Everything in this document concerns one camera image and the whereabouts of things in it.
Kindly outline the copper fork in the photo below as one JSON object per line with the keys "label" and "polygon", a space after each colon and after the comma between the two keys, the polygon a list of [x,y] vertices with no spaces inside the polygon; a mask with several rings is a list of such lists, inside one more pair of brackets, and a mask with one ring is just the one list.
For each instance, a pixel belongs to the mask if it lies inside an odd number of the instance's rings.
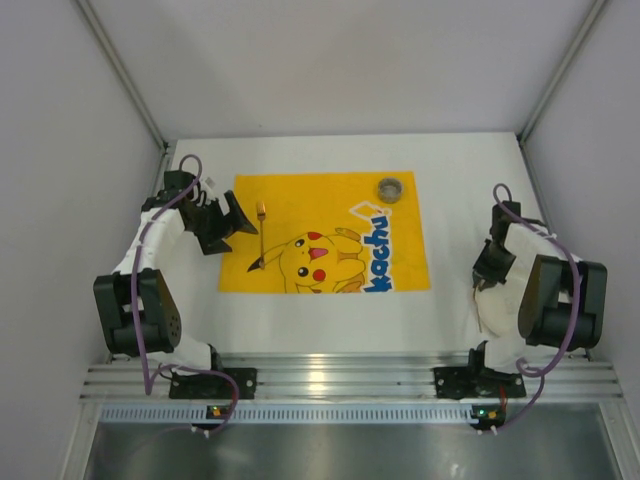
{"label": "copper fork", "polygon": [[266,220],[266,207],[263,201],[256,204],[256,215],[259,222],[260,256],[259,268],[265,269],[265,245],[264,245],[264,222]]}

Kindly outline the white paper plate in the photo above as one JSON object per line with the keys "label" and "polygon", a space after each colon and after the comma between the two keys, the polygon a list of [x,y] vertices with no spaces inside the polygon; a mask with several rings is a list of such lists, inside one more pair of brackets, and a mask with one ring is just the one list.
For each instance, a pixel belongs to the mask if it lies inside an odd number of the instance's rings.
{"label": "white paper plate", "polygon": [[518,312],[525,288],[525,281],[515,279],[478,292],[483,326],[490,333],[502,337],[517,330]]}

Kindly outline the yellow Pikachu placemat cloth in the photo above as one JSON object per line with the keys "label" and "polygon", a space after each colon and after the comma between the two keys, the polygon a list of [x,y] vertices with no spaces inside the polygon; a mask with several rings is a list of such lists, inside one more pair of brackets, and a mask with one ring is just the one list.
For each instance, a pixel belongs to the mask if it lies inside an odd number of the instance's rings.
{"label": "yellow Pikachu placemat cloth", "polygon": [[[377,184],[396,177],[401,200]],[[235,194],[251,221],[266,207],[265,269],[259,235],[236,234],[222,257],[224,293],[339,294],[425,291],[431,281],[413,173],[240,175]]]}

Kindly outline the small grey cup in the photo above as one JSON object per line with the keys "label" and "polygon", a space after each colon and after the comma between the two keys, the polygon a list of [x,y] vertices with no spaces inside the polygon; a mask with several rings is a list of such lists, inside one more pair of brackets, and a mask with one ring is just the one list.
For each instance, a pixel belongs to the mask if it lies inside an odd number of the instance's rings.
{"label": "small grey cup", "polygon": [[382,178],[377,184],[377,197],[387,205],[399,202],[404,193],[403,183],[396,177]]}

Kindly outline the copper spoon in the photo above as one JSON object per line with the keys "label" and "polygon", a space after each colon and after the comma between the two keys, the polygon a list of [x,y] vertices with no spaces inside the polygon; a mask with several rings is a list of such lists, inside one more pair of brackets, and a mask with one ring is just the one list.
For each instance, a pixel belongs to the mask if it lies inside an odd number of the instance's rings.
{"label": "copper spoon", "polygon": [[476,319],[477,319],[477,323],[478,323],[478,331],[479,333],[484,333],[484,324],[483,324],[483,320],[481,317],[481,313],[480,313],[480,308],[479,308],[479,304],[478,304],[478,295],[479,292],[479,288],[478,286],[474,286],[472,289],[472,301],[473,301],[473,306],[475,308],[475,315],[476,315]]}

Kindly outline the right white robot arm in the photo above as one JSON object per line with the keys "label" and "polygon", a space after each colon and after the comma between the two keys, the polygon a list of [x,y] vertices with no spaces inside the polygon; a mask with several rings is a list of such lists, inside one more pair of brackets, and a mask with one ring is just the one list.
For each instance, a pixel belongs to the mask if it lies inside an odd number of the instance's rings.
{"label": "right white robot arm", "polygon": [[534,371],[529,347],[554,354],[590,349],[600,340],[607,269],[562,248],[537,221],[520,216],[521,205],[492,208],[489,238],[472,268],[479,322],[490,336],[479,347],[487,367]]}

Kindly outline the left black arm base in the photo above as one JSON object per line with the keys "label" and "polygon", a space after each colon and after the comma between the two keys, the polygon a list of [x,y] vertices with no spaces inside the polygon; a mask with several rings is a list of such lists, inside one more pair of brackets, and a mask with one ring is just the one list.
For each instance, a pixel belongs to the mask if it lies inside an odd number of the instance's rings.
{"label": "left black arm base", "polygon": [[169,382],[169,397],[179,400],[252,400],[258,385],[258,370],[245,367],[224,367],[223,372],[232,378],[238,387],[235,394],[233,385],[219,376],[203,373],[177,371],[160,365],[151,376],[156,382],[163,378]]}

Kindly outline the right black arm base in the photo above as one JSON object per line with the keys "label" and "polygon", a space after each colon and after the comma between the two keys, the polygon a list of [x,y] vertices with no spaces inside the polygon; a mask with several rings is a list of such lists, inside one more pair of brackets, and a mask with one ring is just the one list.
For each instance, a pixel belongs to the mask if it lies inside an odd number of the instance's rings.
{"label": "right black arm base", "polygon": [[525,398],[526,388],[521,374],[500,372],[485,364],[487,341],[468,352],[464,366],[433,369],[436,397],[463,400],[479,398]]}

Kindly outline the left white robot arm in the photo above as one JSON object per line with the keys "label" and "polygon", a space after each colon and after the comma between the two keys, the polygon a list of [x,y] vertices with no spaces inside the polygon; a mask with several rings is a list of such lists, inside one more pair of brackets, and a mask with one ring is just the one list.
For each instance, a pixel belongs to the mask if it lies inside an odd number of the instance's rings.
{"label": "left white robot arm", "polygon": [[227,211],[197,175],[183,170],[164,174],[164,187],[141,207],[140,225],[124,258],[93,283],[110,353],[132,358],[158,354],[163,362],[198,371],[223,369],[212,345],[185,332],[161,266],[186,234],[210,256],[231,252],[231,235],[258,232],[233,191],[225,191],[224,199]]}

